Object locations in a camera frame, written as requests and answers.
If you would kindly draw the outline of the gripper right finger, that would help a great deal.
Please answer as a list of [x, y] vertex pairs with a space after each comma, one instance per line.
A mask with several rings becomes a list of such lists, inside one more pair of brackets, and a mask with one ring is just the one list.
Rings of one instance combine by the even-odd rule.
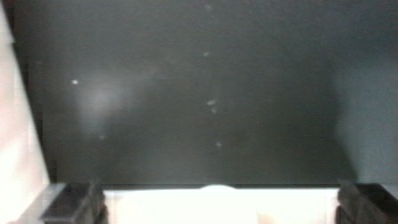
[[334, 224], [398, 224], [398, 199], [379, 183], [345, 183]]

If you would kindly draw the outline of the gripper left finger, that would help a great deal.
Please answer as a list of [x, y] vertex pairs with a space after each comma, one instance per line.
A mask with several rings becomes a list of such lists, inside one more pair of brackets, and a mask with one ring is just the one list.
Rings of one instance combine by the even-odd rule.
[[109, 224], [105, 194], [96, 183], [68, 183], [43, 212], [45, 224]]

